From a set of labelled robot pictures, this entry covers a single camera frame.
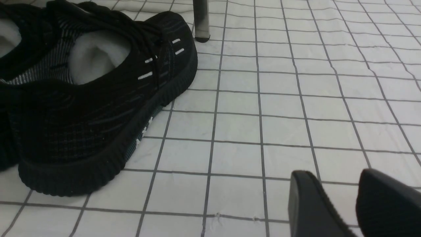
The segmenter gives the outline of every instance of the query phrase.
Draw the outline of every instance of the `shoelace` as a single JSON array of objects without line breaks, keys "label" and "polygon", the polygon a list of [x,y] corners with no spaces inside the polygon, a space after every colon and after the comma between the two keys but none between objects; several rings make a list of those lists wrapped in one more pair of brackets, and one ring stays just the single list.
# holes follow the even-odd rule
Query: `shoelace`
[{"label": "shoelace", "polygon": [[112,11],[107,7],[99,6],[93,2],[79,3],[77,6],[87,12],[94,14],[95,16],[101,18],[100,20],[106,21],[109,24],[115,25],[117,27],[120,27],[121,24],[129,26],[128,29],[130,29],[131,33],[135,36],[135,39],[139,44],[139,49],[146,51],[152,58],[152,75],[156,80],[157,88],[159,89],[160,66],[158,65],[157,61],[157,54],[153,50],[154,43],[149,39],[146,32],[158,36],[160,42],[165,43],[167,40],[162,29],[148,22],[135,22],[120,11]]}]

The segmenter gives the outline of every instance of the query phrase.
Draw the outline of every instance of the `white sock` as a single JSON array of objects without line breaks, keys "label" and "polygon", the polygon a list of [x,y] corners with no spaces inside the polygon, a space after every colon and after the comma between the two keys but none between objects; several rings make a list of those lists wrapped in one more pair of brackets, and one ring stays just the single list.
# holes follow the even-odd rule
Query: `white sock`
[{"label": "white sock", "polygon": [[9,19],[0,19],[0,57],[12,51],[22,40],[18,26]]},{"label": "white sock", "polygon": [[69,69],[76,85],[91,82],[118,67],[130,53],[130,43],[109,31],[80,36],[70,51]]}]

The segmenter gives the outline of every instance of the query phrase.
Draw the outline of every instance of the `metal leg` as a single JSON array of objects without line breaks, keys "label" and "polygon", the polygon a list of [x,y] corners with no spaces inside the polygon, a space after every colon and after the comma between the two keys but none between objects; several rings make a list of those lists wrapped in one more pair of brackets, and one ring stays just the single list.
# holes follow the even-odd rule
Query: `metal leg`
[{"label": "metal leg", "polygon": [[208,0],[193,0],[195,14],[196,40],[204,43],[209,40],[209,3]]}]

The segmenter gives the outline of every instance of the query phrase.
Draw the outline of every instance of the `black shoe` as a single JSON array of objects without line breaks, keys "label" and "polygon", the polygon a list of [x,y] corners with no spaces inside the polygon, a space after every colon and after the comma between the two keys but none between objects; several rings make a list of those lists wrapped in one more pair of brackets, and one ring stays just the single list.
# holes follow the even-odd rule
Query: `black shoe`
[{"label": "black shoe", "polygon": [[[25,72],[54,43],[48,34],[44,34],[49,32],[49,27],[38,20],[39,13],[40,9],[31,5],[0,3],[0,82]],[[7,99],[0,98],[0,171],[19,161],[4,105]]]},{"label": "black shoe", "polygon": [[[34,66],[38,74],[3,85],[20,101],[10,116],[22,147],[19,175],[41,193],[87,194],[124,168],[151,117],[192,83],[196,48],[189,26],[172,12],[135,22],[92,2],[56,0],[45,14],[60,31],[57,46]],[[114,37],[121,50],[103,52],[109,47],[90,48],[87,41],[79,53],[92,57],[83,59],[74,48],[84,36]],[[86,65],[95,57],[103,62],[100,72]]]}]

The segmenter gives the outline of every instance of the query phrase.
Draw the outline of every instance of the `floor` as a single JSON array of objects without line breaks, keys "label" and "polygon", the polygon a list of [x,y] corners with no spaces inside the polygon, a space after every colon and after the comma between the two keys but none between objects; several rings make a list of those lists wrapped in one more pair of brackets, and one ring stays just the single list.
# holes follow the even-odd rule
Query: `floor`
[{"label": "floor", "polygon": [[[171,10],[193,26],[192,0],[94,1],[136,20]],[[195,81],[125,170],[74,198],[1,173],[1,237],[287,237],[293,170],[313,172],[362,236],[362,169],[421,189],[421,0],[209,6]]]}]

